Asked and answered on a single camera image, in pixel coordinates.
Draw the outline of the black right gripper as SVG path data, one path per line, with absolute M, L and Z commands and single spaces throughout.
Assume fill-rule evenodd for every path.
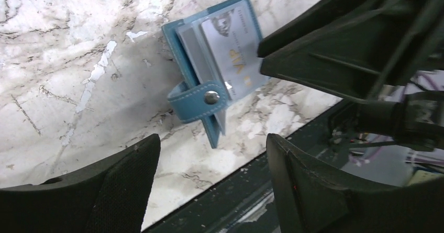
M 443 90 L 420 82 L 442 70 L 443 0 L 335 0 L 332 23 L 265 57 L 261 73 L 354 102 L 332 115 L 330 142 L 369 147 L 391 138 L 417 151 L 443 146 Z

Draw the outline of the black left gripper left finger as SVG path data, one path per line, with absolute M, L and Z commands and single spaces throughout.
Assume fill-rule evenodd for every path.
M 1 232 L 141 232 L 161 151 L 150 135 L 38 185 L 1 189 Z

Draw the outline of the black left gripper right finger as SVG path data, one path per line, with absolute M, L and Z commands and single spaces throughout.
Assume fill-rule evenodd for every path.
M 443 178 L 397 187 L 335 168 L 269 134 L 281 232 L 443 232 Z

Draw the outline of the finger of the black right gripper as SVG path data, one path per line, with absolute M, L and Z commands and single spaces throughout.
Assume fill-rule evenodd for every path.
M 265 37 L 259 44 L 258 57 L 264 58 L 351 12 L 366 0 L 320 0 L 301 15 Z

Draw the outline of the silver VIP card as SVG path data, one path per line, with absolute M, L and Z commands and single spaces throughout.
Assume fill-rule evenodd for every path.
M 257 57 L 260 35 L 246 0 L 210 14 L 199 27 L 233 101 L 266 81 Z

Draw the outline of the blue card holder wallet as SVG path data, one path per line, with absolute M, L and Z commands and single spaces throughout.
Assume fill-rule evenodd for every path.
M 238 100 L 233 101 L 223 85 L 199 24 L 210 14 L 240 1 L 242 0 L 227 0 L 162 27 L 164 37 L 184 78 L 183 82 L 168 94 L 168 102 L 182 123 L 197 120 L 203 123 L 212 148 L 217 147 L 219 136 L 226 132 L 227 107 Z M 252 3 L 250 0 L 246 1 L 261 41 L 262 33 Z

